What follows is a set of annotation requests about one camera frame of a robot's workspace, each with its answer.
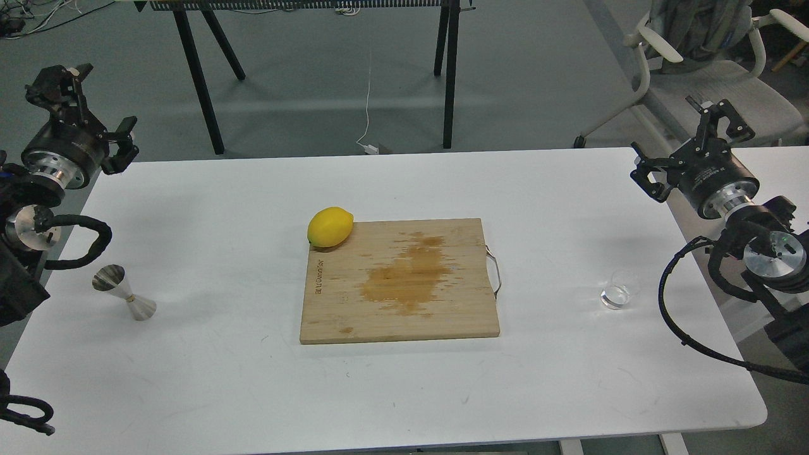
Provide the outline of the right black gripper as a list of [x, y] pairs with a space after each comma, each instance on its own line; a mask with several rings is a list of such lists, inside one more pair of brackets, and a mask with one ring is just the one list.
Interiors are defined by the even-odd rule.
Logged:
[[[667, 158], [650, 158], [642, 152], [638, 142], [631, 142], [630, 147], [638, 160], [630, 178], [650, 198], [663, 203], [671, 193], [671, 186], [652, 182], [650, 175], [653, 172], [667, 174], [669, 170], [678, 169], [674, 174], [679, 176], [676, 186], [697, 215], [702, 219], [718, 219], [722, 216], [717, 209], [719, 204], [712, 202], [711, 198], [722, 189], [729, 185], [731, 190], [740, 190], [748, 198], [753, 198], [759, 191], [759, 179], [732, 154], [728, 145], [749, 141], [756, 137], [756, 132], [728, 100], [707, 107], [697, 103], [693, 96], [687, 96], [686, 101], [700, 115], [693, 140], [682, 144], [672, 157]], [[719, 134], [722, 119], [728, 120], [723, 136]], [[685, 167], [680, 168], [680, 161]]]

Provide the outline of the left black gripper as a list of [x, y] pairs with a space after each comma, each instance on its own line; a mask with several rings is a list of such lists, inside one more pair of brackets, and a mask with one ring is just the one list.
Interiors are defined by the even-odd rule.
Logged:
[[[139, 153], [132, 136], [136, 116], [124, 118], [115, 131], [101, 133], [101, 139], [82, 129], [93, 127], [82, 86], [93, 68], [90, 63], [75, 68], [56, 64], [25, 86], [26, 101], [45, 109], [49, 119], [24, 148], [22, 163], [63, 189], [83, 189], [100, 167], [107, 175], [123, 173]], [[118, 147], [115, 155], [109, 155], [108, 143]]]

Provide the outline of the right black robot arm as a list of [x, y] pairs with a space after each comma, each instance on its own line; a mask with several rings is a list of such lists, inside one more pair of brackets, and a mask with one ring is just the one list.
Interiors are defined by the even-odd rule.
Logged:
[[[701, 106], [691, 96], [686, 100], [700, 115], [693, 138], [667, 158], [650, 158], [633, 142], [638, 158], [630, 176], [659, 203], [667, 201], [671, 190], [679, 190], [700, 218], [722, 219], [724, 228], [716, 241], [695, 237], [668, 262], [657, 291], [662, 319], [683, 346], [700, 354], [806, 385], [807, 305], [787, 309], [774, 296], [774, 291], [800, 294], [808, 288], [807, 233], [795, 233], [791, 227], [796, 205], [784, 196], [761, 205], [753, 201], [760, 182], [733, 155], [731, 144], [750, 140], [756, 133], [730, 101]], [[708, 272], [718, 288], [740, 300], [762, 303], [771, 314], [765, 333], [791, 361], [792, 369], [755, 365], [720, 354], [676, 325], [664, 301], [665, 285], [679, 260], [701, 247], [708, 250]]]

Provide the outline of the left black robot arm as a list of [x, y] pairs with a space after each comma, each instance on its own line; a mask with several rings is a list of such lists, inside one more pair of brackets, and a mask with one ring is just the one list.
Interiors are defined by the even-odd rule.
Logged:
[[[123, 173], [139, 153], [132, 137], [136, 116], [112, 131], [90, 111], [83, 81], [92, 70], [89, 63], [42, 69], [25, 97], [48, 112], [48, 121], [24, 148], [20, 163], [9, 163], [2, 152], [2, 325], [20, 322], [48, 299], [40, 281], [44, 270], [82, 268], [112, 241], [112, 229], [101, 220], [53, 213], [66, 190], [83, 189], [98, 172]], [[86, 228], [97, 237], [78, 259], [50, 260], [48, 251], [64, 226]]]

